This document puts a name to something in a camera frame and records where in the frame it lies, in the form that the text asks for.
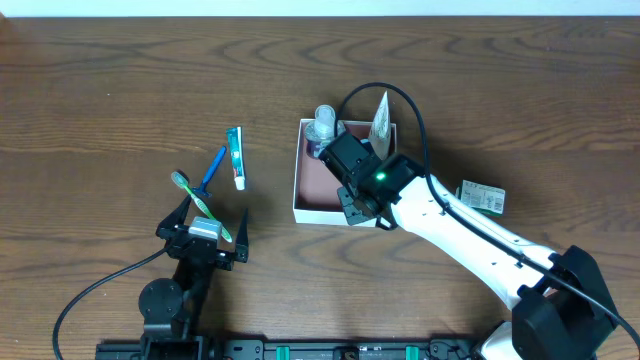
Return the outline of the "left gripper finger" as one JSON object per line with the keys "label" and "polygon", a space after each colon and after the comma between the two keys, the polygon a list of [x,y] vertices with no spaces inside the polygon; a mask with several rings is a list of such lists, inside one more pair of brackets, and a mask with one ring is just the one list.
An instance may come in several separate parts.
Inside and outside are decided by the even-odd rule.
{"label": "left gripper finger", "polygon": [[173,230],[176,226],[183,225],[190,204],[191,197],[187,195],[181,204],[158,224],[157,231]]}
{"label": "left gripper finger", "polygon": [[237,248],[248,248],[249,240],[248,240],[248,210],[244,211],[238,233],[236,236],[236,247]]}

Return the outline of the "blue disposable razor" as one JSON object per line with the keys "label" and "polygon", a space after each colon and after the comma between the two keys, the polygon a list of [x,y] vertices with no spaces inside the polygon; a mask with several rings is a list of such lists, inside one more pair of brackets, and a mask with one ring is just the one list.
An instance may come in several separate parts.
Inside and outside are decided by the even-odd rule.
{"label": "blue disposable razor", "polygon": [[212,196],[212,194],[210,192],[207,191],[207,187],[209,185],[209,183],[211,182],[211,180],[213,179],[217,169],[219,168],[222,160],[224,159],[224,156],[227,152],[227,147],[226,146],[222,146],[219,151],[217,152],[216,156],[214,157],[214,160],[212,161],[211,165],[209,166],[209,168],[207,169],[200,185],[198,187],[194,187],[192,189],[192,191],[198,195],[198,196],[202,196],[205,198],[210,198]]}

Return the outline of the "green and white toothbrush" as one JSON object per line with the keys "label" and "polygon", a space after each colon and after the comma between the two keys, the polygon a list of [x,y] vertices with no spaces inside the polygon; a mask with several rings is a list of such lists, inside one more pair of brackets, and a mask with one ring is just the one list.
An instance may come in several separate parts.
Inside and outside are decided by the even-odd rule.
{"label": "green and white toothbrush", "polygon": [[[190,188],[189,186],[189,182],[187,180],[187,178],[180,172],[178,171],[174,171],[171,173],[171,180],[173,181],[173,183],[180,189],[184,190],[190,197],[191,200],[193,201],[193,203],[196,205],[196,207],[204,214],[205,218],[209,218],[209,219],[214,219],[217,220],[213,214],[211,213],[211,211],[209,210],[209,208],[207,207],[207,205],[205,204],[205,202],[200,199]],[[225,242],[231,244],[232,243],[232,237],[231,234],[229,233],[229,231],[224,227],[224,225],[221,223],[222,225],[222,232],[221,232],[221,238],[223,239]]]}

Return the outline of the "white floral lotion tube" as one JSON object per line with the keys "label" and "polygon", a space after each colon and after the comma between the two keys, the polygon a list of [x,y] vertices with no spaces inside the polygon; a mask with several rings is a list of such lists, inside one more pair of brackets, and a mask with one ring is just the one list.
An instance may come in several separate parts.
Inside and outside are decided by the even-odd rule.
{"label": "white floral lotion tube", "polygon": [[371,124],[368,141],[371,144],[374,153],[381,160],[385,160],[389,156],[391,144],[391,122],[388,92],[385,92],[380,100]]}

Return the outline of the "blue bottle with clear cap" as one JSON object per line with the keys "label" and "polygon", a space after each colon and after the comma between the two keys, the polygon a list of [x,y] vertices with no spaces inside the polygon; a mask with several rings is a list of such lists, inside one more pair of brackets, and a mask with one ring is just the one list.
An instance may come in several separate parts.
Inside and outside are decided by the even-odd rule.
{"label": "blue bottle with clear cap", "polygon": [[320,153],[336,137],[334,126],[338,125],[338,134],[346,131],[342,121],[336,121],[335,110],[329,105],[320,105],[315,110],[315,118],[307,124],[304,130],[307,141],[306,154],[317,159]]}

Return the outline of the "green toothpaste tube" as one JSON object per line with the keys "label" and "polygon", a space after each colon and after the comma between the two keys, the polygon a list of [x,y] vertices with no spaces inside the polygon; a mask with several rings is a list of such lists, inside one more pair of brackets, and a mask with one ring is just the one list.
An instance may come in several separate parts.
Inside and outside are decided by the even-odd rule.
{"label": "green toothpaste tube", "polygon": [[234,182],[238,191],[246,189],[246,175],[243,157],[243,131],[241,127],[229,128],[226,130],[230,158],[234,171]]}

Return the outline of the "green and white soap packet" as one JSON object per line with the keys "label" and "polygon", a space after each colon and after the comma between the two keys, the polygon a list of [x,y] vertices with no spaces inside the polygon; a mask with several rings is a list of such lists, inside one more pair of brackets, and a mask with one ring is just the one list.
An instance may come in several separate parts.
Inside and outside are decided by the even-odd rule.
{"label": "green and white soap packet", "polygon": [[455,194],[463,204],[485,215],[500,217],[504,213],[506,191],[502,188],[463,180]]}

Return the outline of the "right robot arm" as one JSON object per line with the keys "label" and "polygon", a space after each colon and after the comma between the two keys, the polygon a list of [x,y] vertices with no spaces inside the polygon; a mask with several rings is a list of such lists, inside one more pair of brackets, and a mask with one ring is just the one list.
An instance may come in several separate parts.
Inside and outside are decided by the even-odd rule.
{"label": "right robot arm", "polygon": [[472,347],[473,359],[591,359],[621,325],[597,262],[528,241],[471,209],[404,155],[351,152],[324,161],[351,224],[369,219],[426,239],[485,283],[511,318]]}

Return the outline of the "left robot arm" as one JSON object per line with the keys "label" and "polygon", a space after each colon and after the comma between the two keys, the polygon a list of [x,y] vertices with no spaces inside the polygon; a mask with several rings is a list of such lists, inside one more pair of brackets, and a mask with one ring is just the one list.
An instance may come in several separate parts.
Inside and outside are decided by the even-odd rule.
{"label": "left robot arm", "polygon": [[197,217],[185,223],[190,204],[186,197],[156,228],[156,236],[165,241],[164,250],[178,265],[172,277],[156,279],[140,293],[138,306],[144,317],[140,359],[221,357],[216,341],[197,333],[199,317],[213,272],[230,271],[236,262],[248,261],[248,215],[243,215],[236,237],[224,247],[218,221]]}

